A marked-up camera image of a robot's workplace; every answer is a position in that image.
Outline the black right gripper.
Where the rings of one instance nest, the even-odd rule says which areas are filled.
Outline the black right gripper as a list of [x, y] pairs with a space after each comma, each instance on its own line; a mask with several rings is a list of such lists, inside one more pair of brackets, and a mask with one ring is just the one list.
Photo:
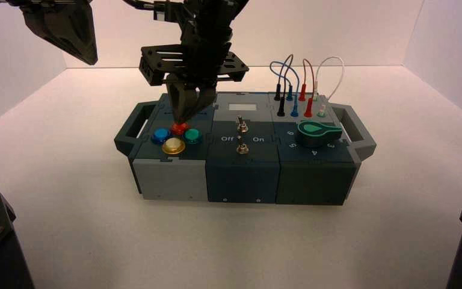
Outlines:
[[163, 16], [165, 22], [179, 25], [180, 43], [142, 47], [139, 70], [151, 86], [166, 84], [177, 124], [213, 103], [218, 81], [240, 82], [248, 72], [230, 51], [230, 24], [237, 14], [237, 10], [154, 11], [155, 19]]

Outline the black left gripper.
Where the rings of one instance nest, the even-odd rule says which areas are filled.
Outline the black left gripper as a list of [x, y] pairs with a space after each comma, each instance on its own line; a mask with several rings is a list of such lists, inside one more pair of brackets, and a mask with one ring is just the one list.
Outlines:
[[89, 65], [98, 61], [91, 1], [0, 0], [20, 7], [26, 26], [39, 38]]

